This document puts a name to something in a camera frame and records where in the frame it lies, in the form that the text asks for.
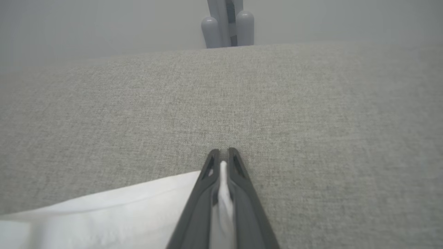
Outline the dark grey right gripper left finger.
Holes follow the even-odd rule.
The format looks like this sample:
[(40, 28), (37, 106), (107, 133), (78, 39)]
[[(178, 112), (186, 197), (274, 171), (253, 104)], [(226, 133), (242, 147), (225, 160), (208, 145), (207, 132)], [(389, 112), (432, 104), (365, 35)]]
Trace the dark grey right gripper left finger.
[(220, 176), (220, 150), (209, 152), (167, 249), (208, 249), (212, 195)]

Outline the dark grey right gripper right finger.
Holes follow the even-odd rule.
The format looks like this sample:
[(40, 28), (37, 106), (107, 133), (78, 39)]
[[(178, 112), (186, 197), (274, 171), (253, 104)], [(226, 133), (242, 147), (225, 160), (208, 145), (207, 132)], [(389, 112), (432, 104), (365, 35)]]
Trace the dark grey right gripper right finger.
[(228, 149), (229, 190), (234, 197), (238, 249), (279, 249), (279, 243), (236, 148)]

